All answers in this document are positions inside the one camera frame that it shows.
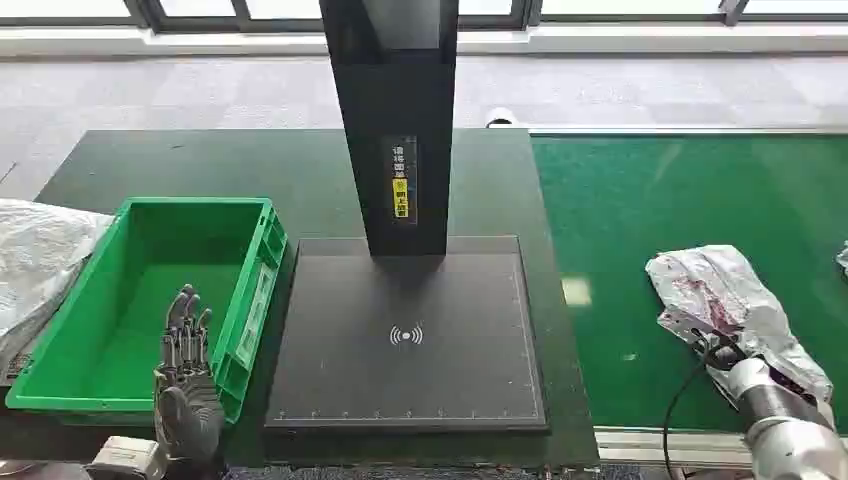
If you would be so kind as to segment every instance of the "crumpled plastic bag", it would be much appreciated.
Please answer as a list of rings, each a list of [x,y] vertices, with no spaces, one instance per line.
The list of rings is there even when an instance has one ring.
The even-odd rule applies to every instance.
[[[112,217],[0,199],[0,370],[58,310]]]
[[[806,392],[830,401],[833,384],[792,335],[777,297],[735,247],[708,245],[660,253],[645,271],[665,304],[657,319],[663,328],[689,344],[698,339],[692,328],[736,333],[746,354],[762,355]],[[709,366],[707,370],[727,391],[726,372]]]
[[[836,256],[836,263],[842,265],[845,269],[845,275],[848,275],[848,242],[845,242],[845,250]]]

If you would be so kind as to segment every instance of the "robotic hand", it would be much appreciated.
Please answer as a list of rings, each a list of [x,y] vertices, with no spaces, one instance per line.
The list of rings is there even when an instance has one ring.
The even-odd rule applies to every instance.
[[[727,372],[726,385],[716,385],[745,417],[755,478],[848,479],[848,450],[827,403],[763,359],[747,356],[732,337],[717,331],[697,335],[713,345],[699,349],[705,363]]]
[[[205,479],[224,475],[216,457],[224,410],[207,361],[212,311],[198,316],[200,297],[191,285],[177,294],[166,315],[162,363],[153,370],[156,442],[110,437],[86,470],[94,480]]]

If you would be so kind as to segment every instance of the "gray carpet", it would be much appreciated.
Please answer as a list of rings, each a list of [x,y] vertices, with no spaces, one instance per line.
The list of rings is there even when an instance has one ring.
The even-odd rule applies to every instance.
[[[461,57],[455,122],[846,124],[846,78],[848,57]],[[340,126],[325,58],[0,63],[0,196],[34,198],[88,129]]]

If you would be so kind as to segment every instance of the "dark green table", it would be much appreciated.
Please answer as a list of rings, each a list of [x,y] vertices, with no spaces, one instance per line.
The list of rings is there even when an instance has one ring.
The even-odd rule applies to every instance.
[[[458,232],[471,222],[479,231],[508,233],[486,229],[505,216],[521,230],[522,242],[526,232],[546,250],[548,230],[535,207],[513,205],[538,201],[538,193],[533,193],[536,172],[516,169],[526,167],[530,158],[527,134],[500,132],[457,134],[455,154],[470,163],[463,173],[454,172],[451,229]],[[556,267],[547,254],[531,263],[544,270],[537,279],[544,277],[547,283],[564,279],[567,285],[587,287],[582,293],[588,296],[581,295],[580,302],[569,306],[568,317],[596,428],[651,431],[661,424],[666,402],[695,360],[679,340],[655,324],[662,306],[644,265],[658,251],[707,243],[733,244],[751,260],[783,303],[796,335],[830,374],[837,421],[840,428],[848,428],[848,356],[841,350],[848,338],[848,282],[834,262],[842,242],[848,240],[848,136],[560,132],[534,136],[532,150]],[[91,132],[39,200],[109,212],[124,195],[173,194],[177,186],[186,188],[185,194],[267,195],[295,236],[361,235],[346,155],[343,138],[331,132]],[[152,178],[152,171],[160,176]],[[277,174],[257,175],[266,171]],[[333,208],[295,222],[299,215],[295,207],[324,205],[327,192],[337,186],[343,188],[330,193],[338,200]],[[483,192],[497,192],[504,201],[488,209],[457,202]],[[410,453],[379,439],[359,447],[340,439],[325,445],[326,450],[317,445],[297,450],[279,440],[257,447],[246,421],[235,438],[247,440],[235,453],[255,459],[253,450],[264,445],[272,450],[266,456],[288,449],[307,463],[353,454],[371,460],[406,457],[410,463],[439,463],[446,457],[456,462],[510,460],[525,465],[582,458],[588,463],[593,451],[569,442],[558,430],[563,425],[578,430],[585,425],[578,421],[582,408],[578,392],[555,380],[573,374],[577,366],[569,348],[570,327],[559,321],[565,316],[553,306],[550,290],[549,286],[543,293],[550,322],[540,322],[534,311],[545,382],[548,387],[553,383],[547,393],[549,406],[556,410],[556,433],[550,441],[480,438],[441,448],[436,439]],[[282,311],[284,305],[273,308]],[[276,352],[273,340],[267,339],[278,335],[280,326],[274,327],[277,332],[271,332],[261,347],[266,362],[260,362],[257,371],[273,368],[267,358],[273,359]],[[261,388],[251,389],[248,410],[257,422],[263,413],[263,393]],[[568,413],[571,406],[576,406],[576,415]],[[680,431],[708,434],[699,437],[706,444],[718,438],[713,436],[717,432],[741,428],[706,376],[690,387],[673,425]],[[647,438],[633,435],[629,438]],[[738,441],[736,448],[744,451]],[[608,458],[604,450],[601,456]],[[727,456],[720,453],[717,458]],[[656,461],[661,456],[652,452],[645,458]]]
[[[534,137],[533,150],[562,278],[590,292],[569,315],[596,426],[661,426],[696,363],[656,325],[662,304],[645,263],[731,244],[830,376],[837,425],[848,429],[848,282],[834,260],[848,240],[848,136],[552,134]],[[706,375],[672,425],[742,428]]]
[[[282,281],[242,419],[227,436],[232,461],[528,467],[597,463],[527,132],[457,131],[453,157],[450,234],[519,236],[551,435],[264,435],[267,379],[276,360],[287,298],[288,284]],[[174,195],[270,197],[292,242],[305,236],[364,235],[340,130],[93,131],[37,201],[111,213],[127,196]],[[288,276],[291,268],[288,258],[281,275]],[[3,453],[0,448],[0,456],[9,457]]]

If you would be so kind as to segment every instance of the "black vertical column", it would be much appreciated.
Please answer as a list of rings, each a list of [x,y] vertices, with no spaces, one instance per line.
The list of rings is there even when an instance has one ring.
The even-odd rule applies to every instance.
[[[320,0],[371,254],[443,255],[458,0]]]

